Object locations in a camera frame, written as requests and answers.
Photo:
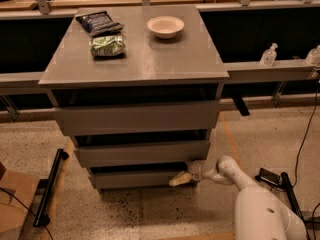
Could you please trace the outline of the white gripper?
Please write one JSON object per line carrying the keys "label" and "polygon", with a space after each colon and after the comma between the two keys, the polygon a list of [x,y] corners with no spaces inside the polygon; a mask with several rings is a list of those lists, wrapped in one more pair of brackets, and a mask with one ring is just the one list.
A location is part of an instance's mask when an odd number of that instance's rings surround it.
{"label": "white gripper", "polygon": [[189,183],[193,181],[201,181],[205,178],[205,160],[195,160],[188,164],[188,172],[180,172],[169,181],[172,187]]}

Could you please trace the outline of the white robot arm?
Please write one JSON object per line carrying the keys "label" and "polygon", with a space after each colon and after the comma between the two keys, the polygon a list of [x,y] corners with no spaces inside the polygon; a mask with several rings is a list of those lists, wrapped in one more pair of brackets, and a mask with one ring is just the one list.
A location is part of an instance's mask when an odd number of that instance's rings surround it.
{"label": "white robot arm", "polygon": [[235,202],[235,240],[307,240],[303,220],[277,196],[258,185],[230,156],[216,163],[196,160],[169,181],[178,186],[191,181],[211,180],[235,185],[239,193]]}

